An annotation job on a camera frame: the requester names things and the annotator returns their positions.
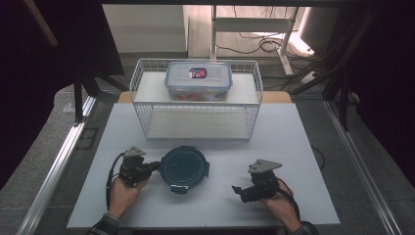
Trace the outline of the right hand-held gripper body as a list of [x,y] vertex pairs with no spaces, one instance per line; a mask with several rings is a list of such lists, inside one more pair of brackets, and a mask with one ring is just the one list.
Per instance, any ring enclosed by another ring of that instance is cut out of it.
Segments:
[[257,159],[249,166],[248,173],[256,176],[256,185],[243,189],[240,195],[244,203],[272,198],[279,189],[274,169],[282,167],[280,163]]

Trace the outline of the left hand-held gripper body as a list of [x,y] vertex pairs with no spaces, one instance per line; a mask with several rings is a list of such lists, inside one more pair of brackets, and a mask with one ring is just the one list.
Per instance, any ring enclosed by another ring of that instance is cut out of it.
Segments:
[[145,152],[132,146],[123,155],[118,176],[128,187],[134,187],[147,179],[153,171],[152,164],[144,164]]

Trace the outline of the round dark glass lid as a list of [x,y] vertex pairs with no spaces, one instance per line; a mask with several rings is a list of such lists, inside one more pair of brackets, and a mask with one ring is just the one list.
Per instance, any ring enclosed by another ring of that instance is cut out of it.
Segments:
[[159,173],[171,192],[184,195],[208,177],[209,162],[195,147],[180,146],[161,158]]

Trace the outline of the white wire shelf rack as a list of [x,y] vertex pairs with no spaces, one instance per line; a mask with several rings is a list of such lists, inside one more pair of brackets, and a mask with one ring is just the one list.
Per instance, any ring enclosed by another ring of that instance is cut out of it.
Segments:
[[[164,86],[172,62],[218,62],[230,65],[233,85],[221,102],[176,101]],[[140,59],[130,81],[130,97],[149,139],[244,139],[253,134],[263,85],[255,61]]]

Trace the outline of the clear rectangular lidded container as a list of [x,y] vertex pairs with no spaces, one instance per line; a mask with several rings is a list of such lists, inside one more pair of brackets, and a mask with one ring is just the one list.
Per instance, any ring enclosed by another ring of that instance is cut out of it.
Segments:
[[233,85],[229,64],[218,62],[172,62],[164,86],[176,101],[221,102]]

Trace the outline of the person's left hand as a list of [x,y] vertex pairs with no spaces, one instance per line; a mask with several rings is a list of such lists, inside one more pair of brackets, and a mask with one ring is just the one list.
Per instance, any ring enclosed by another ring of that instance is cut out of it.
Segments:
[[110,205],[108,214],[122,219],[127,211],[135,204],[142,189],[149,179],[139,182],[134,187],[127,187],[119,177],[113,180],[110,191]]

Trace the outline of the person's right hand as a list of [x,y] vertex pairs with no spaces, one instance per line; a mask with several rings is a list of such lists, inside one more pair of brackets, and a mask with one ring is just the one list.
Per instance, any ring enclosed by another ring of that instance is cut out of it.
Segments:
[[272,198],[260,200],[271,214],[285,227],[289,234],[302,228],[296,210],[290,200],[277,192]]

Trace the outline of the wooden table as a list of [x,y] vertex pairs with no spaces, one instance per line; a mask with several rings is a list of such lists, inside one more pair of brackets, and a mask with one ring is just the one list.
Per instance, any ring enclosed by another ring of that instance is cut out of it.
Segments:
[[[131,103],[131,98],[128,91],[122,92],[118,97],[119,103]],[[264,91],[262,93],[262,102],[264,104],[291,103],[290,94],[285,91]]]

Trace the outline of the black metal stand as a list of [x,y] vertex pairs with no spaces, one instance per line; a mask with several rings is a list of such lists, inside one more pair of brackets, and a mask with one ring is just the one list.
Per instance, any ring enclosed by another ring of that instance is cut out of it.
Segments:
[[82,90],[85,90],[86,93],[91,96],[92,98],[96,98],[99,96],[101,89],[95,78],[98,77],[109,85],[113,86],[114,88],[120,91],[127,91],[128,88],[121,84],[119,81],[115,80],[114,78],[110,77],[107,74],[104,74],[102,71],[85,66],[78,66],[74,72],[74,81],[73,81],[73,89],[74,89],[74,109],[75,109],[75,123],[79,124],[85,118],[85,114],[83,113],[84,109],[82,108]]
[[319,62],[316,62],[324,72],[290,91],[291,95],[298,95],[317,84],[328,81],[321,95],[324,100],[333,100],[337,94],[341,95],[338,121],[344,131],[348,131],[346,115],[350,91],[350,75],[347,74],[347,70],[353,59],[356,59],[358,46],[376,15],[376,8],[340,8],[331,31],[332,46],[322,54]]

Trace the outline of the white cabinet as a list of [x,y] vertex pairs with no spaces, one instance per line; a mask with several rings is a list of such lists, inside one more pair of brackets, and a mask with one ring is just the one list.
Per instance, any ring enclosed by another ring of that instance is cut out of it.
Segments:
[[186,6],[104,4],[103,9],[119,53],[187,54]]

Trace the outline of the dark curtain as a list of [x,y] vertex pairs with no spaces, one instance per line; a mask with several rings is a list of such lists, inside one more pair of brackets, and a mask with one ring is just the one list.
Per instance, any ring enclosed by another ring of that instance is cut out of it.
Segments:
[[0,0],[0,189],[54,108],[81,79],[122,75],[101,2]]
[[324,94],[348,80],[357,113],[415,186],[415,0],[374,0],[371,8],[376,16]]

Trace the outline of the aluminium rail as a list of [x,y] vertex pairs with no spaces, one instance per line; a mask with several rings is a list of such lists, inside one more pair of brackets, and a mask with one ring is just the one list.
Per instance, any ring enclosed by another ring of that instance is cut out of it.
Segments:
[[88,96],[82,104],[80,121],[76,122],[69,130],[69,134],[58,152],[57,157],[46,175],[16,235],[34,234],[63,175],[66,165],[69,162],[70,155],[74,150],[75,144],[85,127],[85,123],[93,110],[96,101],[96,98]]
[[352,161],[357,174],[360,177],[360,180],[368,194],[372,205],[375,208],[376,213],[378,214],[379,219],[381,220],[386,232],[388,235],[402,235],[402,231],[397,224],[396,218],[392,213],[392,210],[381,193],[378,185],[376,184],[374,178],[372,177],[366,163],[363,161],[360,152],[358,151],[351,135],[346,131],[341,122],[340,114],[336,109],[336,104],[333,101],[324,101],[324,106],[330,116],[332,123],[337,129],[340,138],[345,145],[347,154]]

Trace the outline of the white metal stand frame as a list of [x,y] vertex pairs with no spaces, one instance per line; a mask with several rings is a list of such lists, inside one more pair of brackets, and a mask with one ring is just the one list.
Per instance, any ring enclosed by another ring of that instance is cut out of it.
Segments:
[[287,57],[289,39],[293,32],[299,7],[295,7],[291,16],[284,19],[272,18],[219,18],[216,5],[211,6],[211,45],[209,58],[216,59],[216,34],[218,32],[271,32],[283,33],[283,41],[277,49],[277,54],[285,75],[293,75],[293,70]]

